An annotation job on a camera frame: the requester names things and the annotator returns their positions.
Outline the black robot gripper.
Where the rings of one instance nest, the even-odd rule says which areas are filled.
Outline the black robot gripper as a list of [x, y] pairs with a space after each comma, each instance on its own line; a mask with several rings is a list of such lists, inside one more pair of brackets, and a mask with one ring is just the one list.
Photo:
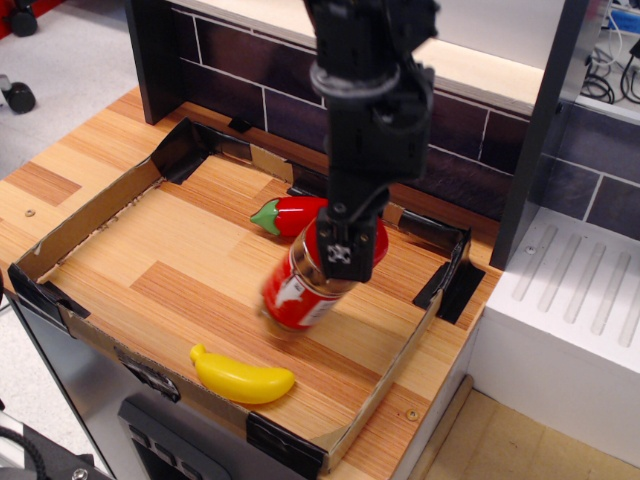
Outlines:
[[367, 283], [378, 231], [373, 215], [391, 184], [425, 170], [435, 72], [409, 62], [377, 78], [347, 79], [313, 64], [310, 76], [329, 114], [329, 207], [316, 218], [321, 269], [328, 279]]

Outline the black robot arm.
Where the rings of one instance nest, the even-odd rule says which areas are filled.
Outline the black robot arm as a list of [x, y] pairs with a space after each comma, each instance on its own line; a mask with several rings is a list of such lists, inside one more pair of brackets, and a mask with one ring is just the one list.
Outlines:
[[437, 33], [434, 1], [308, 1], [310, 69], [328, 112], [328, 204], [317, 219], [322, 270], [367, 282], [389, 187], [426, 168], [434, 72], [414, 51]]

